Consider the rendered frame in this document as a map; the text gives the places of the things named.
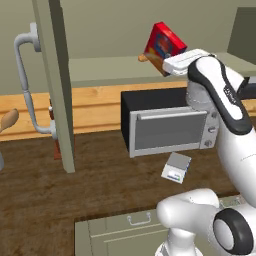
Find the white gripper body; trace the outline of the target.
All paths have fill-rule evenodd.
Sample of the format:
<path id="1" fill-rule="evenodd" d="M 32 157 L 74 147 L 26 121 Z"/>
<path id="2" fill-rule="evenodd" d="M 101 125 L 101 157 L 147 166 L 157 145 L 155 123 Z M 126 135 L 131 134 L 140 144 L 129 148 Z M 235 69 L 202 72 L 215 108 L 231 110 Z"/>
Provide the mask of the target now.
<path id="1" fill-rule="evenodd" d="M 187 74 L 188 66 L 196 59 L 208 56 L 209 52 L 202 49 L 194 49 L 166 58 L 162 68 L 168 75 L 182 76 Z"/>

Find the red food box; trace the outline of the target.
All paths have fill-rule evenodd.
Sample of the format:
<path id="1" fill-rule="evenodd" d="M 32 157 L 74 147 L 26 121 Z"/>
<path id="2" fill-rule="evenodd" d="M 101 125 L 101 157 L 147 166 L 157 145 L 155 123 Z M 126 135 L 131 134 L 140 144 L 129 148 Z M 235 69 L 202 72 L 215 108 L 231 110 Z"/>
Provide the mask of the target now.
<path id="1" fill-rule="evenodd" d="M 158 22 L 153 25 L 144 55 L 166 77 L 168 73 L 162 68 L 164 60 L 186 49 L 187 45 L 164 22 Z"/>

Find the dark olive cabinet door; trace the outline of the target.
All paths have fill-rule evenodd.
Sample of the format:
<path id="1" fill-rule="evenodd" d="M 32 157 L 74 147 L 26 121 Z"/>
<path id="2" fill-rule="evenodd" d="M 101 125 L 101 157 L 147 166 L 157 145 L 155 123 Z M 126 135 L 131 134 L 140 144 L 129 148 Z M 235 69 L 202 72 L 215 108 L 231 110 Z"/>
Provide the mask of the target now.
<path id="1" fill-rule="evenodd" d="M 237 9 L 228 52 L 256 65 L 256 7 Z"/>

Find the white digital scale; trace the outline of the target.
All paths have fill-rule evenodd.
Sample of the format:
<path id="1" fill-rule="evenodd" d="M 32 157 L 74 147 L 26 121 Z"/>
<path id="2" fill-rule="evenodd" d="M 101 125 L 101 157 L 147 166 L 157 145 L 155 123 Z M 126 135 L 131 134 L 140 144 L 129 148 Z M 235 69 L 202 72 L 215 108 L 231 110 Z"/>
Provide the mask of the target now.
<path id="1" fill-rule="evenodd" d="M 191 157 L 172 152 L 163 168 L 161 177 L 182 184 L 190 162 Z"/>

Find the black silver toaster oven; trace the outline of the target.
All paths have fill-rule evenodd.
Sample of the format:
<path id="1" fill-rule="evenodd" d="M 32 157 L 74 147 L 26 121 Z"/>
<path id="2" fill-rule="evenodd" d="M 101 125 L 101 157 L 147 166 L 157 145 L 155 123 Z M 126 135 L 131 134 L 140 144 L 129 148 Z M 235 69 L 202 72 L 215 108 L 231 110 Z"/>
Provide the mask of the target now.
<path id="1" fill-rule="evenodd" d="M 121 131 L 131 158 L 215 146 L 218 113 L 208 95 L 187 102 L 187 89 L 121 92 Z"/>

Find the silver toaster oven door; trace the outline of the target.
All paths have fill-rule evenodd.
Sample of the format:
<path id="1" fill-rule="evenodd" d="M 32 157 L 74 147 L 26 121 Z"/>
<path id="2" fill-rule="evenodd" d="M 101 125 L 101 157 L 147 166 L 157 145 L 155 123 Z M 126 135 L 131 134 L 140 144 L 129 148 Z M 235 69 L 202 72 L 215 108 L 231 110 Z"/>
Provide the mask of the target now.
<path id="1" fill-rule="evenodd" d="M 207 115 L 137 120 L 138 114 L 156 115 L 195 111 L 191 107 L 131 111 L 130 157 L 198 149 L 202 141 Z"/>

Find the reddish brown bottle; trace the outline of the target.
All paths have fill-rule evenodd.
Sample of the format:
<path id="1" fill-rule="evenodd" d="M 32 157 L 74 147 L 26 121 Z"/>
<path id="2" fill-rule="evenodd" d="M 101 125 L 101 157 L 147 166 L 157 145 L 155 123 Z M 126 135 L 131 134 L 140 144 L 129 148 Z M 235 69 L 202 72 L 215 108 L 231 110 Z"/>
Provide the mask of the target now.
<path id="1" fill-rule="evenodd" d="M 50 106 L 48 108 L 49 115 L 50 115 L 51 121 L 52 120 L 55 121 L 51 99 L 49 99 L 49 102 L 50 102 Z M 58 140 L 54 140 L 54 160 L 59 160 L 59 159 L 62 159 L 59 142 Z"/>

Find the wooden spoon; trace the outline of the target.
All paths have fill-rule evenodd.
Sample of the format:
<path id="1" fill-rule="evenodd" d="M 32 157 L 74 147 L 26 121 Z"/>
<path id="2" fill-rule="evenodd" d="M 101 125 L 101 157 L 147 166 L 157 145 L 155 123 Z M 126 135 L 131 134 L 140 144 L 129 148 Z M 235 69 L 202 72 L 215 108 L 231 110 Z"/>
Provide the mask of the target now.
<path id="1" fill-rule="evenodd" d="M 16 108 L 10 110 L 1 119 L 0 133 L 7 128 L 12 127 L 19 118 L 19 112 Z"/>

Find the olive drawer front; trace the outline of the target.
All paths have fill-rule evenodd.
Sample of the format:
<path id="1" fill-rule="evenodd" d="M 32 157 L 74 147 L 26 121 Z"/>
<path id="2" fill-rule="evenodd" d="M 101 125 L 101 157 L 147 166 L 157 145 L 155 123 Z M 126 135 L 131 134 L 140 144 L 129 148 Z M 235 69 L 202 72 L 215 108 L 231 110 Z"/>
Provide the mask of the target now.
<path id="1" fill-rule="evenodd" d="M 130 226 L 128 215 L 151 213 L 151 222 Z M 167 238 L 155 210 L 147 210 L 88 221 L 93 256 L 154 256 Z"/>

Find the olive wall cabinet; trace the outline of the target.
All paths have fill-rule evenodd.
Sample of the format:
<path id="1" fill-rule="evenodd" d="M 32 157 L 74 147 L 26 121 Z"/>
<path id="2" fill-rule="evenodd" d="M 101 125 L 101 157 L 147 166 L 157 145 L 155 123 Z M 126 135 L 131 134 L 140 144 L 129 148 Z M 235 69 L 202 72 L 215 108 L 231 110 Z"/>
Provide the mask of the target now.
<path id="1" fill-rule="evenodd" d="M 256 0 L 61 0 L 74 87 L 171 82 L 141 63 L 153 25 L 163 21 L 189 49 L 214 53 L 240 74 L 256 65 L 228 52 L 239 7 Z"/>

